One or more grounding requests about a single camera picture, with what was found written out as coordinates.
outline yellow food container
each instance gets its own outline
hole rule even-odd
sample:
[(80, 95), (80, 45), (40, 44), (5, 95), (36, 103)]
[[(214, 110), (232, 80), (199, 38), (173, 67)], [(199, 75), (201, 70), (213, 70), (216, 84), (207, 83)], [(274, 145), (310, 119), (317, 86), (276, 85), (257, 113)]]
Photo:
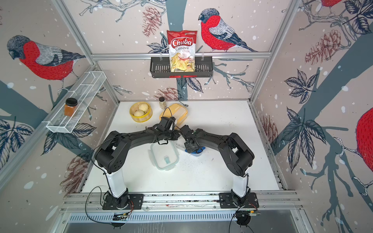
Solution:
[[(147, 106), (149, 107), (148, 110), (145, 112), (145, 114), (139, 117), (134, 116), (134, 113), (136, 112), (136, 110), (139, 109), (139, 105), (144, 104), (144, 103), (147, 104)], [(129, 114), (131, 115), (134, 121), (145, 122), (151, 118), (151, 116), (153, 115), (153, 111), (151, 110), (151, 107), (147, 102), (137, 102), (136, 104), (131, 106), (131, 108), (129, 109)]]
[(159, 115), (159, 120), (161, 120), (162, 116), (171, 117), (171, 113), (172, 113), (172, 116), (175, 117), (175, 119), (176, 119), (175, 125), (177, 127), (181, 127), (182, 123), (185, 121), (185, 119), (187, 118), (187, 115), (188, 115), (187, 108), (184, 107), (184, 106), (181, 106), (180, 104), (173, 104), (169, 107), (169, 109), (166, 108), (164, 114), (162, 112)]

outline chip bag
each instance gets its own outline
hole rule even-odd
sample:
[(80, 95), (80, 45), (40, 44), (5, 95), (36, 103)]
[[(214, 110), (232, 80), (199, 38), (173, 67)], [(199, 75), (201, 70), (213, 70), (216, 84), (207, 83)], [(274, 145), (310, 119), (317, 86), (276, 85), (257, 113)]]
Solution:
[(171, 72), (194, 70), (197, 31), (167, 31)]

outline small blue object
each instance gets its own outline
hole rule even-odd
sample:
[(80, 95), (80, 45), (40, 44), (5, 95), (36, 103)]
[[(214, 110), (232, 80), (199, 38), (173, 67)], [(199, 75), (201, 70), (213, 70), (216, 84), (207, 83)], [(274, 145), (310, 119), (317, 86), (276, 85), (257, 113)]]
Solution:
[(197, 151), (194, 151), (194, 152), (192, 152), (191, 154), (200, 154), (200, 153), (202, 153), (202, 151), (203, 151), (204, 149), (206, 149), (206, 147), (202, 147), (201, 149), (198, 149)]

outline yellow bowl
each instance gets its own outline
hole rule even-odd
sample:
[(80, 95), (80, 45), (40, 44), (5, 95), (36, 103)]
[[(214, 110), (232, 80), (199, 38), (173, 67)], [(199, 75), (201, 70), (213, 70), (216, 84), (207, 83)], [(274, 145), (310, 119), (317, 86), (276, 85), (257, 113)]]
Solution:
[[(149, 107), (148, 110), (145, 112), (144, 115), (142, 116), (134, 116), (134, 113), (136, 112), (136, 110), (138, 110), (138, 107), (140, 104), (147, 104), (147, 106)], [(136, 122), (145, 122), (147, 120), (149, 120), (151, 118), (151, 116), (153, 115), (153, 111), (150, 107), (150, 105), (147, 103), (147, 102), (137, 102), (135, 103), (134, 105), (131, 106), (131, 108), (129, 109), (129, 114), (131, 115), (132, 119)]]

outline jar lid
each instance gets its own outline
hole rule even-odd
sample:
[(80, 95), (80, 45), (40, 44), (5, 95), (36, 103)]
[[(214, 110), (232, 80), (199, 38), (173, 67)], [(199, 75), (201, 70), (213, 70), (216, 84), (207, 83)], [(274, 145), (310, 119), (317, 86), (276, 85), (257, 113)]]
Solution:
[(66, 105), (70, 107), (74, 107), (78, 104), (78, 101), (75, 98), (67, 98)]

